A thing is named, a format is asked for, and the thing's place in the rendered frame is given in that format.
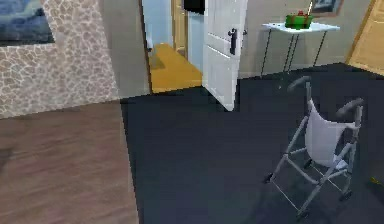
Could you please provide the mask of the green box with red top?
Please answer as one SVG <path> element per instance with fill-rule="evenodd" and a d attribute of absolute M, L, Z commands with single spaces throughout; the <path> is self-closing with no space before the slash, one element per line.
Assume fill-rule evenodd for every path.
<path fill-rule="evenodd" d="M 308 29 L 312 20 L 312 15 L 299 11 L 297 14 L 289 14 L 286 16 L 285 27 L 296 30 Z"/>

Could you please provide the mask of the white room door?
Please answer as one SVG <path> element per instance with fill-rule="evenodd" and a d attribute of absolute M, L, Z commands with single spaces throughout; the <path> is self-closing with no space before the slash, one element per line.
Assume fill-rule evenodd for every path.
<path fill-rule="evenodd" d="M 227 110 L 235 108 L 236 85 L 248 0 L 205 0 L 202 85 Z M 236 54 L 228 32 L 237 29 Z"/>

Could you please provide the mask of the grey folding stroller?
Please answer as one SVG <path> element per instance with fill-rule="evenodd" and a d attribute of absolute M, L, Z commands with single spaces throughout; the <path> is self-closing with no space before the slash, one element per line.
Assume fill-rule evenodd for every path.
<path fill-rule="evenodd" d="M 308 206 L 326 182 L 331 183 L 341 193 L 340 201 L 346 201 L 352 196 L 350 185 L 364 104 L 362 98 L 356 98 L 336 112 L 338 117 L 342 117 L 353 110 L 353 122 L 326 120 L 315 106 L 309 76 L 294 80 L 287 90 L 293 91 L 302 83 L 306 88 L 307 114 L 301 120 L 275 170 L 263 179 L 264 184 L 272 183 L 295 208 L 298 222 L 309 215 Z M 274 181 L 285 162 L 314 185 L 314 189 L 300 208 Z"/>

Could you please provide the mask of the tan wooden room door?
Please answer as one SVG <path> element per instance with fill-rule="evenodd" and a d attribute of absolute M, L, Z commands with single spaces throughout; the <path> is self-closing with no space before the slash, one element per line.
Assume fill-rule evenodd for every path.
<path fill-rule="evenodd" d="M 384 0 L 372 0 L 347 63 L 384 76 Z"/>

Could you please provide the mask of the framed picture with brown frame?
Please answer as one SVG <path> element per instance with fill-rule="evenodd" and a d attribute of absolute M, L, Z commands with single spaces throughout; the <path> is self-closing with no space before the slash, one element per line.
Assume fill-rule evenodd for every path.
<path fill-rule="evenodd" d="M 339 14 L 344 0 L 311 0 L 310 14 L 314 17 L 335 17 Z"/>

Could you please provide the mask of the blue framed wall picture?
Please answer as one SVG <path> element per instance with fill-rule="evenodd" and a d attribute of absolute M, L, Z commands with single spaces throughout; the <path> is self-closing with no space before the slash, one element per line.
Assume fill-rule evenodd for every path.
<path fill-rule="evenodd" d="M 54 42 L 40 0 L 0 0 L 0 47 Z"/>

